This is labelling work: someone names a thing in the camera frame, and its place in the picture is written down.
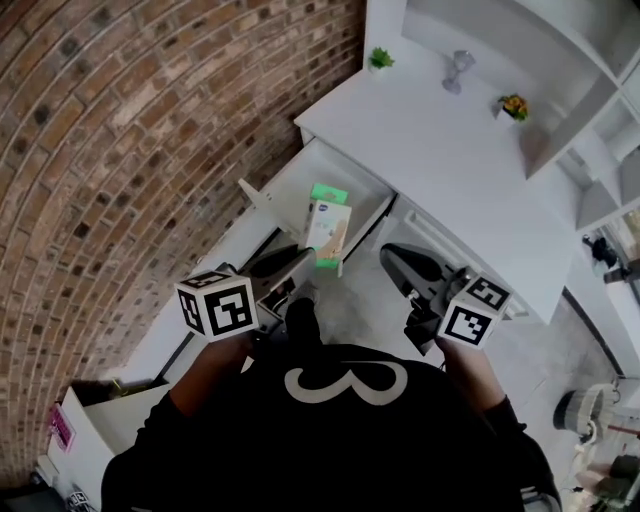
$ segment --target black object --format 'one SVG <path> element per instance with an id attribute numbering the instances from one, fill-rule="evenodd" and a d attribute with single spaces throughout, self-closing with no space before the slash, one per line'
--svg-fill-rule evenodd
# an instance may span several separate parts
<path id="1" fill-rule="evenodd" d="M 611 248 L 604 237 L 598 238 L 595 242 L 585 235 L 582 243 L 591 248 L 591 257 L 596 261 L 604 261 L 607 267 L 611 268 L 618 263 L 618 255 Z"/>
<path id="2" fill-rule="evenodd" d="M 404 334 L 425 355 L 435 343 L 447 310 L 447 291 L 459 272 L 454 272 L 439 254 L 409 244 L 385 244 L 380 250 L 380 263 L 400 293 L 411 300 L 413 311 Z M 441 307 L 434 310 L 438 301 Z"/>

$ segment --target white desk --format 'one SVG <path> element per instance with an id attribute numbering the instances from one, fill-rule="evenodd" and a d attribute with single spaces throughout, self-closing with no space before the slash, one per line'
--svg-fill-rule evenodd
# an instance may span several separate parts
<path id="1" fill-rule="evenodd" d="M 360 71 L 295 123 L 424 210 L 548 323 L 578 241 L 525 186 L 517 132 L 491 114 L 499 92 L 467 75 L 453 96 L 440 56 L 403 38 L 392 53 L 385 75 Z"/>

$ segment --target gray floor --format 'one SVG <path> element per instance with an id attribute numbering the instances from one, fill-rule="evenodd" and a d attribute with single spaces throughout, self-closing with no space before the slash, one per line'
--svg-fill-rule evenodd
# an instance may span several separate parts
<path id="1" fill-rule="evenodd" d="M 316 276 L 323 340 L 440 365 L 437 348 L 423 358 L 404 336 L 410 306 L 371 252 L 374 238 L 375 233 L 347 260 L 342 278 L 324 271 Z M 387 241 L 415 243 L 415 238 L 401 225 Z M 502 322 L 486 351 L 527 433 L 546 453 L 558 488 L 573 486 L 569 473 L 577 436 L 555 430 L 552 415 L 567 390 L 615 378 L 604 352 L 564 299 L 550 325 Z"/>

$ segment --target white box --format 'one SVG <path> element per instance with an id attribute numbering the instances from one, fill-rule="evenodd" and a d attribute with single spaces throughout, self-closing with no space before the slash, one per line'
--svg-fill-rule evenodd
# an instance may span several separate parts
<path id="1" fill-rule="evenodd" d="M 351 207 L 312 199 L 300 247 L 313 247 L 318 266 L 323 262 L 339 261 L 349 226 Z"/>
<path id="2" fill-rule="evenodd" d="M 451 299 L 438 336 L 481 349 L 502 320 L 511 295 L 486 274 L 475 277 Z"/>
<path id="3" fill-rule="evenodd" d="M 207 270 L 176 283 L 191 332 L 218 341 L 259 326 L 248 277 Z"/>

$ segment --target flower pot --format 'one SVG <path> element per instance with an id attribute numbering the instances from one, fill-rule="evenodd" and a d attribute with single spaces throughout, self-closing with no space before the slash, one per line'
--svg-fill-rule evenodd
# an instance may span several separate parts
<path id="1" fill-rule="evenodd" d="M 498 110 L 498 114 L 496 115 L 496 121 L 505 130 L 512 128 L 517 122 L 513 117 L 511 117 L 511 114 L 509 114 L 509 112 L 507 112 L 504 108 L 501 108 L 500 110 Z"/>
<path id="2" fill-rule="evenodd" d="M 385 74 L 386 70 L 387 68 L 377 68 L 369 63 L 369 73 L 371 73 L 374 78 L 380 78 Z"/>

